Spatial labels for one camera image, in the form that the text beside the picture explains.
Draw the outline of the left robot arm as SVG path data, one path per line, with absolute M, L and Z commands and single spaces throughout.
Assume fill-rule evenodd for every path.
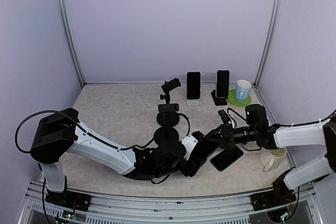
M 44 110 L 30 150 L 19 148 L 37 161 L 43 171 L 47 188 L 60 204 L 73 201 L 60 161 L 65 153 L 73 153 L 103 164 L 118 174 L 132 180 L 152 182 L 155 178 L 167 179 L 180 171 L 184 176 L 194 176 L 206 162 L 200 148 L 203 136 L 194 132 L 181 140 L 164 141 L 155 148 L 148 145 L 124 147 L 109 140 L 78 119 L 73 108 L 62 111 Z

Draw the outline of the white folding phone stand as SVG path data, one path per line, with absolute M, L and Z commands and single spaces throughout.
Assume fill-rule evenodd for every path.
M 200 100 L 199 99 L 187 99 L 186 104 L 187 106 L 199 106 Z

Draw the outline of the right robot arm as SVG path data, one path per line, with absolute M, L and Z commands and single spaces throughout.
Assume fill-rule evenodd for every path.
M 269 192 L 269 201 L 273 205 L 281 204 L 289 196 L 289 190 L 301 185 L 325 178 L 335 172 L 335 114 L 317 121 L 292 125 L 269 125 L 266 109 L 260 104 L 245 108 L 246 127 L 232 128 L 228 122 L 211 130 L 205 139 L 225 147 L 236 144 L 256 142 L 267 150 L 278 150 L 291 146 L 320 145 L 326 147 L 326 153 L 300 165 L 280 176 L 280 182 Z

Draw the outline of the black folding phone stand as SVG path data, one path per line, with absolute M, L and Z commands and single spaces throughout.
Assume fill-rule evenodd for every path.
M 225 105 L 227 105 L 227 98 L 218 98 L 216 96 L 216 90 L 213 90 L 211 92 L 211 96 L 212 96 L 214 104 L 216 106 L 225 106 Z

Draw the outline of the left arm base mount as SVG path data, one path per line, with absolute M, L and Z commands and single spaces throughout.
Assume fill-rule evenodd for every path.
M 57 206 L 87 212 L 90 206 L 91 196 L 89 194 L 68 190 L 67 176 L 65 176 L 65 188 L 63 192 L 55 193 L 48 189 L 45 200 Z

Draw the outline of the blue phone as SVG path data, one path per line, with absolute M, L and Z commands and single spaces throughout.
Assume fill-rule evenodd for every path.
M 208 157 L 211 156 L 220 146 L 221 144 L 219 143 L 202 140 L 202 142 L 197 144 L 194 148 L 192 152 L 193 157 L 208 159 Z

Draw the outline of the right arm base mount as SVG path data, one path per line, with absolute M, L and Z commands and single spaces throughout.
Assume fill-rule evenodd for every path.
M 272 183 L 272 190 L 250 196 L 254 211 L 286 205 L 297 200 L 294 190 L 289 189 L 284 182 L 285 175 L 289 172 L 290 169 Z

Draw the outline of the teal phone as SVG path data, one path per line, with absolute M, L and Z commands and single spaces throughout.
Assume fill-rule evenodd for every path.
M 216 168 L 217 171 L 223 172 L 241 157 L 242 156 L 225 155 L 224 152 L 221 151 L 219 154 L 211 158 L 210 163 Z

